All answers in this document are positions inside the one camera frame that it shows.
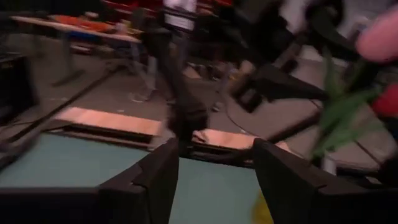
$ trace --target floor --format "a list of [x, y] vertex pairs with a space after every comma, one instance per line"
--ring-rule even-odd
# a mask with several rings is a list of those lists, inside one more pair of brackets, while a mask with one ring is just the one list
[[[9, 45], [20, 52], [33, 56], [31, 38], [29, 35], [13, 35], [9, 39]], [[58, 40], [44, 37], [42, 43], [45, 57], [31, 57], [32, 79], [40, 98], [40, 108], [25, 114], [21, 122], [33, 121], [62, 105], [90, 83], [102, 77], [107, 66], [105, 60], [100, 58], [74, 55], [76, 68], [84, 68], [85, 74], [67, 85], [53, 87], [51, 83], [59, 80], [65, 74], [61, 55], [62, 45]], [[322, 63], [301, 60], [299, 69], [293, 75], [322, 87], [322, 73]], [[189, 82], [189, 84], [196, 96], [199, 96], [207, 105], [212, 104], [215, 96], [215, 83]], [[149, 102], [135, 103], [131, 101], [129, 94], [139, 89], [141, 85], [142, 80], [138, 76], [121, 71], [73, 102], [72, 106], [163, 121], [167, 114], [163, 90], [154, 94]], [[228, 99], [228, 102], [229, 113], [235, 122], [261, 137], [270, 136], [317, 110], [317, 107], [308, 100], [281, 100], [273, 104], [264, 103], [255, 113], [247, 114], [232, 99]], [[367, 119], [369, 116], [372, 116], [370, 110], [364, 108], [358, 119]], [[14, 126], [11, 130], [17, 131], [22, 128], [24, 125]], [[242, 132], [223, 111], [211, 114], [210, 128], [234, 133]], [[289, 139], [287, 143], [292, 151], [307, 155], [316, 135], [317, 129], [312, 128]], [[396, 149], [395, 142], [386, 131], [372, 133], [361, 139], [360, 142], [381, 161]], [[377, 163], [355, 144], [345, 146], [331, 156], [348, 166], [359, 166], [364, 169], [377, 167]]]

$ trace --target yellow object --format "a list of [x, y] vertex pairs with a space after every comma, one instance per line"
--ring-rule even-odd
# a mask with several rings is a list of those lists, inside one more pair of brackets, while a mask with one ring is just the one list
[[261, 192], [259, 193], [259, 196], [253, 207], [252, 220], [253, 224], [274, 223], [271, 217], [271, 213], [269, 212], [267, 202]]

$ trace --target table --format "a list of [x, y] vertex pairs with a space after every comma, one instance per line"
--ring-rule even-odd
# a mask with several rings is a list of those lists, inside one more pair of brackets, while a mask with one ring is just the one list
[[[66, 83], [69, 83], [72, 80], [75, 80], [78, 78], [80, 75], [84, 73], [83, 70], [74, 70], [73, 66], [73, 59], [72, 59], [72, 53], [70, 51], [70, 40], [68, 38], [68, 33], [69, 32], [81, 32], [84, 34], [91, 34], [91, 35], [96, 35], [98, 37], [106, 38], [106, 39], [114, 39], [114, 40], [121, 40], [121, 41], [126, 41], [131, 43], [131, 48], [132, 48], [132, 54], [133, 57], [135, 58], [135, 62], [139, 61], [139, 55], [135, 54], [135, 51], [137, 50], [137, 43], [140, 43], [141, 41], [138, 40], [135, 37], [131, 37], [129, 35], [121, 35], [121, 34], [105, 34], [101, 32], [96, 32], [92, 30], [86, 30], [82, 29], [81, 27], [77, 26], [71, 26], [68, 24], [62, 24], [59, 22], [52, 22], [52, 21], [46, 21], [43, 19], [38, 19], [38, 18], [33, 18], [33, 17], [21, 17], [21, 16], [12, 16], [11, 17], [13, 20], [18, 21], [18, 22], [24, 22], [28, 24], [34, 24], [38, 26], [45, 26], [45, 27], [51, 27], [54, 28], [58, 31], [60, 31], [61, 39], [62, 39], [62, 45], [63, 45], [63, 57], [65, 59], [66, 63], [66, 75], [61, 78], [59, 81], [56, 81], [53, 83], [53, 86], [62, 86]], [[140, 75], [142, 75], [140, 67], [138, 67], [138, 64], [134, 64], [135, 69], [138, 71]]]
[[[94, 187], [147, 153], [43, 133], [0, 173], [0, 188]], [[259, 191], [254, 170], [180, 158], [170, 223], [251, 223]]]

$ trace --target green plant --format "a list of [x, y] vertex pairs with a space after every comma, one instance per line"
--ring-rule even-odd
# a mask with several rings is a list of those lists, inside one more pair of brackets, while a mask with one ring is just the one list
[[377, 120], [353, 127], [353, 121], [361, 107], [381, 93], [381, 90], [377, 88], [357, 92], [348, 91], [351, 85], [360, 78], [364, 61], [359, 59], [355, 62], [353, 74], [346, 83], [343, 83], [341, 77], [335, 72], [331, 53], [326, 47], [323, 48], [323, 58], [326, 68], [324, 85], [329, 100], [323, 103], [323, 112], [319, 121], [320, 135], [314, 145], [312, 159], [335, 152], [339, 147], [368, 132], [382, 128]]

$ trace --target teal table surface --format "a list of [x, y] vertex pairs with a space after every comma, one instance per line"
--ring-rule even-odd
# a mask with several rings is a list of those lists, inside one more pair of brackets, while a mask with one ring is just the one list
[[[43, 134], [32, 150], [0, 173], [0, 187], [94, 187], [146, 154]], [[259, 189], [251, 169], [180, 159], [170, 223], [251, 223]]]

